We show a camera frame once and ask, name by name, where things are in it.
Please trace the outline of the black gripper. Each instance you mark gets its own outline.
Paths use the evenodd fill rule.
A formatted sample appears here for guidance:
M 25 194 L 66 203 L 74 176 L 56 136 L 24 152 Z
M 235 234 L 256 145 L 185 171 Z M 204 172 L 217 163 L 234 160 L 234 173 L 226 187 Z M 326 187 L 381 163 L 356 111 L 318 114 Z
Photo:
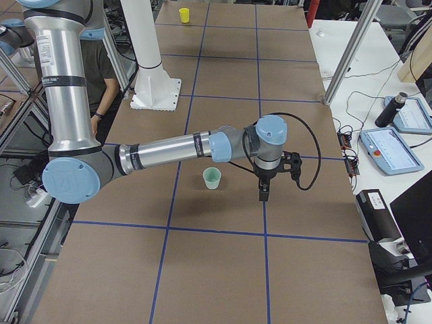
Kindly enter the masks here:
M 254 174 L 259 179 L 259 200 L 267 202 L 269 200 L 269 182 L 267 180 L 273 179 L 279 173 L 281 167 L 263 169 L 255 163 L 253 169 Z

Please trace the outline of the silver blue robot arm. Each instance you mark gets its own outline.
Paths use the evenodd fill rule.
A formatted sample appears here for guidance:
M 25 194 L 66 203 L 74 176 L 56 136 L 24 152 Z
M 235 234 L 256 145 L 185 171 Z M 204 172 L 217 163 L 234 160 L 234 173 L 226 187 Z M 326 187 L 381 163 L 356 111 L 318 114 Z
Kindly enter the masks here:
M 34 38 L 25 23 L 17 18 L 1 21 L 1 50 L 8 56 L 18 49 L 32 47 Z
M 87 83 L 80 46 L 86 32 L 102 34 L 101 1 L 23 1 L 25 25 L 36 36 L 47 95 L 53 142 L 43 185 L 57 200 L 79 204 L 116 178 L 133 171 L 210 157 L 216 163 L 252 159 L 259 198 L 266 201 L 270 181 L 293 172 L 295 157 L 285 153 L 287 123 L 266 115 L 244 130 L 223 129 L 146 144 L 102 145 L 90 124 Z

